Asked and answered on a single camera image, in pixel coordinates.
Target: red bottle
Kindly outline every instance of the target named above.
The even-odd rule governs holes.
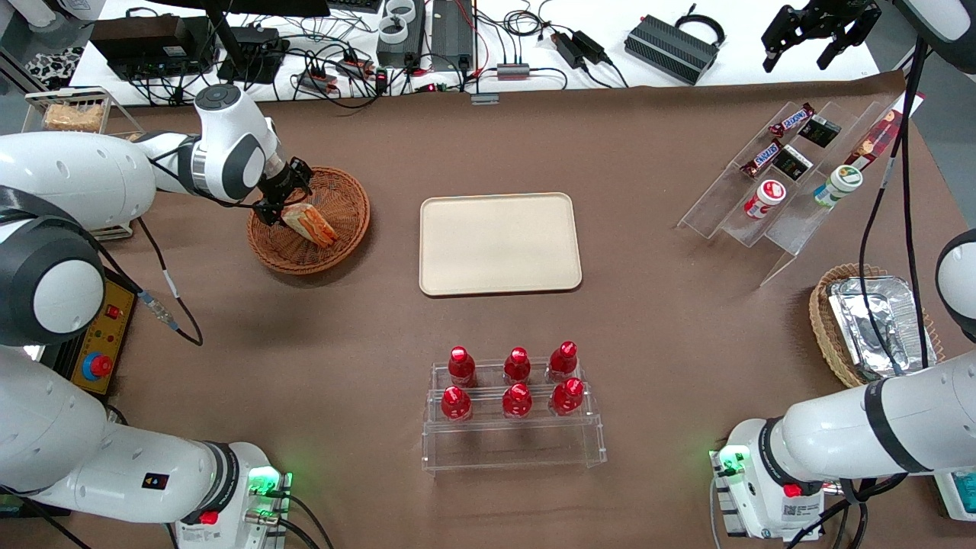
[[[451,421],[468,421],[471,418],[471,397],[463,389],[448,387],[440,401],[440,411]]]
[[[552,353],[546,367],[546,379],[550,383],[562,383],[573,376],[577,363],[576,351],[576,344],[567,341]]]
[[[530,371],[532,364],[529,363],[529,354],[521,347],[512,349],[505,359],[505,382],[509,385],[526,383],[529,381]]]
[[[451,374],[451,384],[458,387],[477,387],[478,378],[474,373],[474,359],[468,350],[458,346],[451,350],[451,359],[447,362],[447,371]]]
[[[569,415],[583,403],[583,382],[571,377],[555,386],[549,397],[549,411],[555,415]]]
[[[502,411],[508,419],[525,417],[532,409],[532,394],[524,383],[516,383],[502,395]]]

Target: foil container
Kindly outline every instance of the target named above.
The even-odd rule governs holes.
[[[924,344],[918,338],[915,298],[908,283],[897,276],[873,276],[865,278],[865,285],[870,316],[861,294],[860,278],[845,278],[827,287],[834,319],[858,372],[866,380],[874,381],[921,371],[923,348],[929,362],[934,364],[935,351],[928,334]],[[874,334],[871,317],[884,347]],[[885,347],[895,359],[894,364],[884,352]]]

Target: red button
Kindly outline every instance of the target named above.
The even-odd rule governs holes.
[[[106,357],[105,355],[95,357],[92,360],[91,370],[92,375],[97,377],[105,377],[112,371],[112,359]]]
[[[215,525],[217,523],[217,517],[220,515],[217,511],[204,511],[200,513],[200,524],[201,525]]]

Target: round wicker basket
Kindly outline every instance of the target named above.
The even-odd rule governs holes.
[[[269,269],[287,275],[320,273],[348,257],[366,234],[369,198],[355,178],[335,168],[315,167],[309,186],[312,193],[306,201],[329,222],[339,240],[322,248],[287,226],[263,224],[252,211],[247,223],[248,243]],[[296,190],[289,199],[301,195]]]
[[[870,265],[865,265],[864,273],[865,276],[887,275],[887,271],[884,269]],[[824,354],[824,360],[834,371],[834,375],[840,378],[840,381],[847,387],[864,385],[868,383],[868,380],[858,373],[847,353],[847,345],[844,344],[843,335],[841,335],[834,320],[831,303],[827,299],[827,286],[836,280],[858,275],[858,266],[855,263],[834,267],[824,274],[820,282],[813,288],[813,292],[810,293],[810,324],[813,325],[817,345],[820,346],[820,352]],[[928,337],[932,340],[932,349],[935,350],[937,360],[941,362],[946,359],[942,342],[939,341],[939,336],[932,329],[932,319],[929,318],[925,310],[922,310],[922,316]]]

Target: white table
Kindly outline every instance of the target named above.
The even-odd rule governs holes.
[[[538,10],[540,0],[532,2],[532,10]],[[715,64],[699,81],[700,86],[727,84],[758,84],[775,82],[795,82],[810,80],[852,80],[877,74],[877,65],[868,52],[867,46],[850,48],[834,59],[827,70],[820,70],[816,61],[827,47],[826,40],[811,40],[788,50],[779,61],[772,73],[767,74],[762,69],[765,52],[760,36],[773,17],[783,6],[784,0],[749,0],[746,2],[730,2],[729,0],[699,0],[695,13],[710,16],[724,27],[727,38],[721,46]],[[624,41],[628,32],[640,23],[640,17],[646,14],[663,21],[675,21],[684,15],[690,5],[688,2],[673,2],[669,0],[647,0],[635,2],[633,0],[552,0],[543,9],[543,16],[547,21],[565,25],[574,30],[582,30],[591,38],[606,48],[611,59],[627,78],[631,86],[684,86],[685,84],[671,78],[656,68],[638,60],[624,51]],[[125,11],[136,6],[151,7],[160,14],[173,13],[182,17],[203,15],[202,10],[188,10],[171,8],[142,0],[107,0],[100,19],[115,19],[125,17]],[[524,9],[525,0],[485,0],[482,2],[483,13],[489,18],[499,21],[506,13]],[[431,17],[431,3],[427,4],[427,29],[429,30]],[[380,16],[362,15],[363,20],[372,28],[376,28]],[[245,16],[231,15],[227,18],[232,25],[239,25]],[[331,25],[324,22],[323,28]],[[272,18],[264,21],[265,27],[276,27],[281,35],[300,34],[302,31],[295,25],[282,18]],[[485,48],[488,50],[488,66],[495,66],[502,61],[502,45],[495,30],[487,24],[480,23],[479,32],[483,40],[479,47],[479,63],[484,63]],[[682,29],[712,42],[712,31],[700,23],[688,23]],[[502,39],[508,49],[508,61],[513,61],[511,42],[503,33]],[[307,38],[291,38],[292,47],[304,49],[319,49],[323,43],[316,43]],[[377,34],[353,31],[347,41],[354,47],[375,55]],[[548,39],[537,41],[536,36],[522,38],[524,46],[523,58],[525,63],[533,67],[556,67],[569,74],[570,89],[586,89],[600,87],[587,78],[580,70],[570,71],[562,58],[555,51],[555,47]],[[286,56],[278,72],[275,86],[282,100],[290,100],[294,94],[292,75],[301,73],[305,62],[301,57]],[[598,79],[613,85],[620,85],[620,80],[612,68],[602,63],[591,68],[591,72]],[[216,73],[211,71],[207,75],[211,84],[218,82]],[[392,91],[398,94],[404,80],[401,78],[393,83]],[[428,83],[447,83],[456,85],[458,77],[454,72],[439,72],[424,76],[415,76],[412,80],[414,87]],[[77,71],[71,79],[72,86],[102,86],[108,90],[122,105],[147,105],[146,98],[128,82],[120,80],[107,66],[102,54],[94,47],[85,48],[85,53],[78,64]],[[349,96],[347,82],[340,79],[343,97]],[[189,93],[198,92],[206,84],[198,79],[187,88]],[[524,81],[500,82],[491,72],[481,79],[481,92],[508,92],[526,90],[559,89],[562,87],[562,76],[555,72],[543,72]],[[271,85],[256,84],[250,87],[248,94],[257,101],[274,101],[274,91]],[[299,98],[312,99],[311,96],[298,94]]]

